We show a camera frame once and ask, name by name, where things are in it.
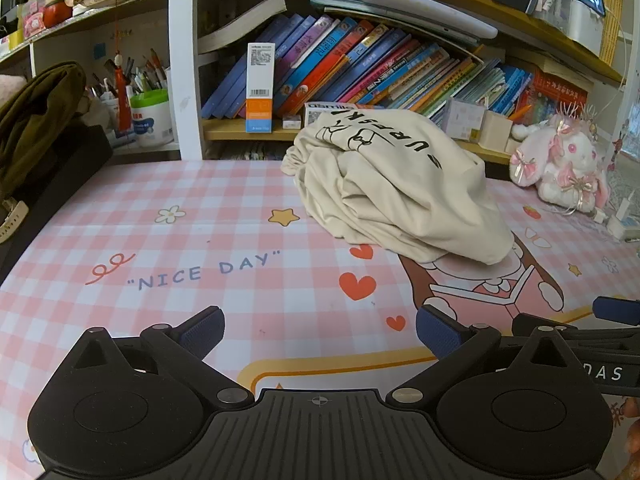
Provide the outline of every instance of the red tassel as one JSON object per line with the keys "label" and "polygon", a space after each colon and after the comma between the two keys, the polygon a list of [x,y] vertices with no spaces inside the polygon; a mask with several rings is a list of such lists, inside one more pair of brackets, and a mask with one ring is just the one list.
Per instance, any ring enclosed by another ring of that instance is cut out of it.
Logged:
{"label": "red tassel", "polygon": [[122,71],[122,56],[116,54],[114,63],[116,65],[116,90],[118,91],[118,110],[119,124],[118,129],[126,132],[131,127],[131,108],[129,106],[129,97],[127,96],[127,81]]}

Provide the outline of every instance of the pink checkered tablecloth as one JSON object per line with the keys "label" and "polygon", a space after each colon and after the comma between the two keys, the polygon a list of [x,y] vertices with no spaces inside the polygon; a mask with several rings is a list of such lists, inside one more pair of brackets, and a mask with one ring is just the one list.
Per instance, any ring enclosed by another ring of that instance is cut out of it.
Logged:
{"label": "pink checkered tablecloth", "polygon": [[254,390],[378,387],[433,357],[416,304],[508,332],[517,312],[563,321],[599,295],[640,296],[636,246],[532,190],[490,182],[516,235],[503,264],[446,257],[420,266],[334,239],[279,162],[106,168],[51,220],[0,287],[0,478],[41,471],[26,419],[81,333],[137,335],[210,304],[225,338],[206,362]]}

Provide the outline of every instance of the white container with green lid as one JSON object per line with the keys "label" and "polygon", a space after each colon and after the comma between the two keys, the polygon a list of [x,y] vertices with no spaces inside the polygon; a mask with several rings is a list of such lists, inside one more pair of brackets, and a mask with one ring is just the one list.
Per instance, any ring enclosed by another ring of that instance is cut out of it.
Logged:
{"label": "white container with green lid", "polygon": [[169,92],[152,90],[134,95],[129,103],[133,118],[133,131],[142,148],[162,146],[174,140],[169,108]]}

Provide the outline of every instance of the olive green cloth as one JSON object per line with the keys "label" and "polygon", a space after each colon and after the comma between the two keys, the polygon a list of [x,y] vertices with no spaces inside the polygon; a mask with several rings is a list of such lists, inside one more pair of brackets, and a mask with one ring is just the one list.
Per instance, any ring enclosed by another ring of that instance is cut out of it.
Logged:
{"label": "olive green cloth", "polygon": [[78,63],[52,66],[0,108],[0,200],[11,196],[66,128],[84,93]]}

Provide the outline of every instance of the yellow border line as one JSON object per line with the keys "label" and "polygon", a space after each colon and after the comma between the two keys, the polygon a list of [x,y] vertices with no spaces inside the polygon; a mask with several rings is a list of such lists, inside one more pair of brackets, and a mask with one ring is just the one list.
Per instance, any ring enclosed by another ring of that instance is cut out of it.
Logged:
{"label": "yellow border line", "polygon": [[[591,306],[583,306],[554,316],[554,321],[571,323],[591,316],[592,313]],[[424,346],[334,357],[263,359],[245,366],[238,374],[236,381],[255,394],[258,382],[265,377],[345,374],[428,363],[435,360],[436,357]]]}

